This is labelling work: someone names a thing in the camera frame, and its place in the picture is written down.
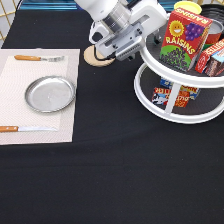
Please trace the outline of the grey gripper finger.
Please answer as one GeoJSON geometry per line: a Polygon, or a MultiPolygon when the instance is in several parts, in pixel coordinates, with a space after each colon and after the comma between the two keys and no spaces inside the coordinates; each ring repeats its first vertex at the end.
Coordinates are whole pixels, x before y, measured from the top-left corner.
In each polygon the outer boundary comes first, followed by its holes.
{"type": "Polygon", "coordinates": [[[154,40],[154,43],[155,44],[159,44],[159,43],[161,43],[161,36],[160,36],[160,33],[159,33],[159,29],[158,30],[156,30],[155,32],[153,32],[153,40],[154,40]]]}

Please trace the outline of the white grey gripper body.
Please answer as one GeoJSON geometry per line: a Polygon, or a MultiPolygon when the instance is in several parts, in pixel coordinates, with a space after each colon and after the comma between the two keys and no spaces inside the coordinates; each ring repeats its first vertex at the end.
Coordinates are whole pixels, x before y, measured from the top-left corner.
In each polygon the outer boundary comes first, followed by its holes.
{"type": "Polygon", "coordinates": [[[92,23],[89,40],[104,59],[122,61],[144,48],[147,36],[156,35],[166,21],[167,13],[157,0],[127,5],[118,0],[105,18],[92,23]]]}

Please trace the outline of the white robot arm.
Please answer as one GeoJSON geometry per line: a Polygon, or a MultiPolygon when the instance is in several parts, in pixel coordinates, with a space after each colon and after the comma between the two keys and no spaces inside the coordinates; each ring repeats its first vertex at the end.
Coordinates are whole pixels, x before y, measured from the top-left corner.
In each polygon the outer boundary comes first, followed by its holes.
{"type": "Polygon", "coordinates": [[[89,41],[105,58],[122,61],[146,45],[148,35],[166,24],[167,13],[157,0],[75,0],[91,16],[89,41]]]}

